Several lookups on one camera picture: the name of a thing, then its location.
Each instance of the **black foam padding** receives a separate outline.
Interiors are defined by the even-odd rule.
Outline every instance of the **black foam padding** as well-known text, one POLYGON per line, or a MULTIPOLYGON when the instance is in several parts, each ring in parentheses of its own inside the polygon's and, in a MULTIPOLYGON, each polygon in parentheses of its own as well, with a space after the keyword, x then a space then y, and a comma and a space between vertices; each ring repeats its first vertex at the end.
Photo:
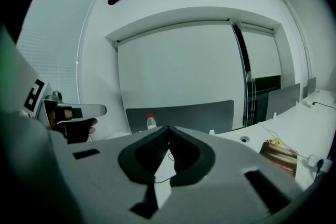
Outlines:
POLYGON ((215 152, 206 143, 175 127, 170 127, 170 151, 175 160, 176 175, 172 187, 192 185, 206 176, 215 164, 215 152))
POLYGON ((177 173, 171 178, 171 186, 195 184, 214 166, 212 148, 175 127, 163 127, 125 147, 119 154, 119 165, 130 180, 152 184, 168 149, 175 159, 177 173))
POLYGON ((159 160, 161 159, 162 153, 160 151, 155 153, 156 150, 154 150, 153 153, 150 153, 150 151, 148 151, 151 148, 150 145, 148 145, 147 150, 145 148, 147 143, 150 143, 153 139, 157 138, 161 134, 164 134, 167 130, 168 127, 162 127, 158 131, 151 133, 136 141, 135 143, 125 147, 119 153, 119 165, 130 180, 142 184, 153 184, 155 182, 155 172, 153 171, 158 164, 160 165, 161 162, 159 160), (136 153, 138 149, 140 149, 140 152, 143 152, 145 156, 140 157, 139 153, 136 153), (146 160, 153 162, 153 164, 146 165, 146 160))

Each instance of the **gray panel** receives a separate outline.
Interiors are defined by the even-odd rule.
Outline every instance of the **gray panel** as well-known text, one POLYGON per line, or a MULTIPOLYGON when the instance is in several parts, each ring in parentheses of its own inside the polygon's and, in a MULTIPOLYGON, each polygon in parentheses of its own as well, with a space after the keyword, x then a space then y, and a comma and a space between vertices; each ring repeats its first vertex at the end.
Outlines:
POLYGON ((277 115, 284 113, 293 106, 296 101, 300 101, 300 84, 295 84, 280 90, 269 92, 266 120, 273 117, 274 112, 277 115))
POLYGON ((175 125, 208 133, 232 130, 234 101, 170 106, 165 108, 126 109, 132 133, 147 129, 147 114, 153 113, 157 126, 175 125))
POLYGON ((308 80, 308 93, 311 94, 316 89, 316 77, 308 80))

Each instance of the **roller blind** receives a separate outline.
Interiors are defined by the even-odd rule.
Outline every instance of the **roller blind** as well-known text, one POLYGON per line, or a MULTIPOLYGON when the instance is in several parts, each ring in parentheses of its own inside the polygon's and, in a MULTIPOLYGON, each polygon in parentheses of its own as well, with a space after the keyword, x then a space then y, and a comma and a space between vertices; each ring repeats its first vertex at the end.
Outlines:
POLYGON ((244 37, 254 79, 281 75, 280 59, 274 37, 270 33, 244 27, 244 37))

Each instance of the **white cable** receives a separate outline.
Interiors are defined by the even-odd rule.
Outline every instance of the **white cable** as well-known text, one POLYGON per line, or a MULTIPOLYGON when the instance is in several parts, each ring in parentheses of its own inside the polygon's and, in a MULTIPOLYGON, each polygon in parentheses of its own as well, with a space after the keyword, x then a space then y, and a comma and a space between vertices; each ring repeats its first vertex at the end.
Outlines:
POLYGON ((270 133, 273 137, 275 137, 275 138, 279 138, 279 139, 282 141, 282 143, 284 144, 284 146, 285 146, 287 149, 289 149, 289 150, 295 152, 297 155, 301 156, 302 158, 308 159, 307 157, 305 157, 305 156, 299 154, 299 153, 298 153, 297 151, 295 151, 292 147, 290 147, 290 146, 288 146, 287 144, 285 144, 285 143, 283 142, 283 140, 279 137, 279 135, 277 135, 276 132, 274 132, 274 131, 272 131, 272 130, 266 128, 261 122, 258 122, 258 124, 259 124, 262 128, 264 128, 268 133, 270 133))

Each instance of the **black cable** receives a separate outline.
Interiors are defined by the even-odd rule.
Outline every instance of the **black cable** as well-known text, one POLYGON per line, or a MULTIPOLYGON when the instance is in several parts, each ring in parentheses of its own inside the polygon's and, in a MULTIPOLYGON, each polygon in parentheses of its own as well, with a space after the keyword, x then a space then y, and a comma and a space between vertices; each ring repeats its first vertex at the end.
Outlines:
MULTIPOLYGON (((169 158, 169 159, 171 159, 171 160, 174 162, 175 160, 174 160, 174 159, 172 159, 172 158, 170 158, 170 157, 169 157, 169 155, 172 155, 172 154, 171 154, 171 153, 169 153, 169 154, 168 154, 168 158, 169 158)), ((171 179, 171 177, 170 177, 170 178, 168 178, 168 179, 166 179, 166 180, 164 180, 164 181, 161 181, 161 182, 154 182, 154 183, 157 183, 157 184, 158 184, 158 183, 162 183, 162 182, 165 182, 165 181, 167 181, 167 180, 169 180, 169 179, 171 179)))
POLYGON ((164 180, 164 181, 161 181, 161 182, 154 182, 154 183, 162 183, 162 182, 165 182, 165 181, 167 181, 167 180, 169 180, 169 179, 171 179, 171 177, 168 178, 168 179, 166 179, 166 180, 164 180))
POLYGON ((319 176, 319 173, 320 173, 320 170, 322 168, 324 164, 324 160, 323 159, 320 159, 318 162, 317 162, 317 172, 316 172, 316 176, 315 176, 315 179, 314 181, 317 179, 317 177, 319 176))
POLYGON ((324 106, 327 106, 327 107, 329 107, 329 108, 332 108, 332 109, 335 109, 336 110, 336 108, 334 108, 333 106, 329 106, 329 105, 326 105, 326 104, 321 104, 321 105, 324 105, 324 106))
POLYGON ((173 162, 175 161, 174 159, 170 158, 169 155, 172 155, 171 153, 168 154, 168 158, 171 159, 173 162))

